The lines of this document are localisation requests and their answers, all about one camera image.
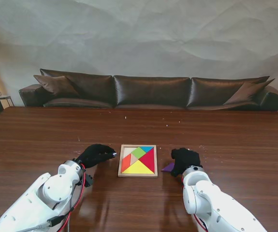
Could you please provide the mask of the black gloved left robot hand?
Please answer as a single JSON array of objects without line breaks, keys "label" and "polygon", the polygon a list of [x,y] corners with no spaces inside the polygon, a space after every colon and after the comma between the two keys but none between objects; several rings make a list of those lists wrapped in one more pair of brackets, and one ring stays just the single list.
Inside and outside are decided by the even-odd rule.
[{"label": "black gloved left robot hand", "polygon": [[85,151],[79,155],[75,162],[82,164],[85,168],[91,168],[97,164],[115,158],[116,151],[102,144],[93,144],[85,149]]}]

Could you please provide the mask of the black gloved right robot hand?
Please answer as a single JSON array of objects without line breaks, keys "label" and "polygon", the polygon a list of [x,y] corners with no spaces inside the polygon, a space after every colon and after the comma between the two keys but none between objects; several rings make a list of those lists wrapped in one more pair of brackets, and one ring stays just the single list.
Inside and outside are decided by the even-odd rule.
[{"label": "black gloved right robot hand", "polygon": [[173,149],[171,157],[175,161],[174,167],[170,172],[173,177],[183,174],[184,171],[191,166],[202,167],[200,155],[197,152],[188,150],[184,147]]}]

